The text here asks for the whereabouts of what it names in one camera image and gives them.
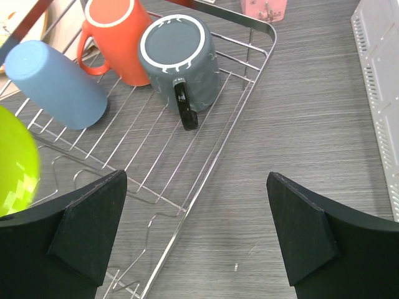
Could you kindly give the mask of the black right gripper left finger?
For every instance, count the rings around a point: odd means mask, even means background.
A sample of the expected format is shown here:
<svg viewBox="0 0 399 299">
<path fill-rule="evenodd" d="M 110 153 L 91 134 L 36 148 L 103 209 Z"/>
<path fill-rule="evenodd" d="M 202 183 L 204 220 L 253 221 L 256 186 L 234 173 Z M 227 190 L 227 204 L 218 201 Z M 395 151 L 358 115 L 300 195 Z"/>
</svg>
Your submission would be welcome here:
<svg viewBox="0 0 399 299">
<path fill-rule="evenodd" d="M 118 170 L 1 217 L 1 298 L 94 298 L 126 195 L 127 174 Z"/>
</svg>

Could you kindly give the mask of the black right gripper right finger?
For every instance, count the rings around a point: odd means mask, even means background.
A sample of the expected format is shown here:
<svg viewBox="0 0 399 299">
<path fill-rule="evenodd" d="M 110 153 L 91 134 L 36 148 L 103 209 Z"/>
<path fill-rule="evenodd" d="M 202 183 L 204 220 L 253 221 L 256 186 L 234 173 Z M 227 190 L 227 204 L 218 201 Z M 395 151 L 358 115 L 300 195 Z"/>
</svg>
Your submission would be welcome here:
<svg viewBox="0 0 399 299">
<path fill-rule="evenodd" d="M 267 195 L 297 298 L 398 298 L 398 223 L 317 194 L 280 173 Z"/>
</svg>

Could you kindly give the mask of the blue plastic cup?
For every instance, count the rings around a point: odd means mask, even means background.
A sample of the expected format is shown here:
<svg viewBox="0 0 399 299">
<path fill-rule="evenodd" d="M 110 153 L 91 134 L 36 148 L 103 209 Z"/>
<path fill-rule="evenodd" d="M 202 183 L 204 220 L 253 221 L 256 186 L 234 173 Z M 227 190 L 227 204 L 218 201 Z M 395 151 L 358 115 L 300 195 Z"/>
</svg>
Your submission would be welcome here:
<svg viewBox="0 0 399 299">
<path fill-rule="evenodd" d="M 94 125 L 107 109 L 106 91 L 79 65 L 42 41 L 18 44 L 4 65 L 8 78 L 26 97 L 70 129 Z"/>
</svg>

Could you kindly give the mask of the lime green plate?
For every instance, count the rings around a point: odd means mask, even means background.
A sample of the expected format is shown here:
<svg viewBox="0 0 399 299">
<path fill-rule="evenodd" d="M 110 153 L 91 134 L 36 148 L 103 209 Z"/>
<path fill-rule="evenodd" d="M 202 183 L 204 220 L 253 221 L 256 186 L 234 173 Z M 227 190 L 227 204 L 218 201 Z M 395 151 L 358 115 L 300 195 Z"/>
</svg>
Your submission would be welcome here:
<svg viewBox="0 0 399 299">
<path fill-rule="evenodd" d="M 23 211 L 39 185 L 41 162 L 26 126 L 1 107 L 1 216 Z"/>
</svg>

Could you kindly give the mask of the orange mug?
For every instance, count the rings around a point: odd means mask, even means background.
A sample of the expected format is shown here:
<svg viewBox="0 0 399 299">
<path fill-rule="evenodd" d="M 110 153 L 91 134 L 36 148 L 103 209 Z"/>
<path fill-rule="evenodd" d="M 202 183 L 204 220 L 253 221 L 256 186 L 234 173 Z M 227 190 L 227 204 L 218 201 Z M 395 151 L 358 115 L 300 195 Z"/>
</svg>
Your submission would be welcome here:
<svg viewBox="0 0 399 299">
<path fill-rule="evenodd" d="M 128 85 L 148 85 L 150 81 L 138 58 L 138 48 L 141 36 L 152 24 L 152 19 L 141 2 L 88 1 L 84 16 L 77 48 L 80 67 L 93 76 L 103 75 L 112 69 Z M 104 57 L 104 63 L 99 67 L 89 67 L 82 61 L 83 50 L 90 37 Z"/>
</svg>

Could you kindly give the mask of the white plastic file organizer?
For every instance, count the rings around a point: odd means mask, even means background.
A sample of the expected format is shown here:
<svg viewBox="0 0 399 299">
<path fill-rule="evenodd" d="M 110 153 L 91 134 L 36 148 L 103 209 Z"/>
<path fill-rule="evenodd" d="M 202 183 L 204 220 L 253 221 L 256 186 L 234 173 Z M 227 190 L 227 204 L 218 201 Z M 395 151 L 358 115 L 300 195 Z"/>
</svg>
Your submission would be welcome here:
<svg viewBox="0 0 399 299">
<path fill-rule="evenodd" d="M 360 1 L 351 25 L 375 136 L 398 221 L 398 1 Z"/>
</svg>

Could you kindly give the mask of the pink cube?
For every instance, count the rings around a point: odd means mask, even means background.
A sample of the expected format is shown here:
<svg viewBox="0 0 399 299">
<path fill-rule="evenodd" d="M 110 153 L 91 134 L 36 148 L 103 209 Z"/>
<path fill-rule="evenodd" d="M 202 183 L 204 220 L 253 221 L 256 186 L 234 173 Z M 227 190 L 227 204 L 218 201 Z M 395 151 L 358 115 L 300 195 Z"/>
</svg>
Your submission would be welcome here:
<svg viewBox="0 0 399 299">
<path fill-rule="evenodd" d="M 287 0 L 241 0 L 241 9 L 245 16 L 264 22 L 283 20 Z"/>
</svg>

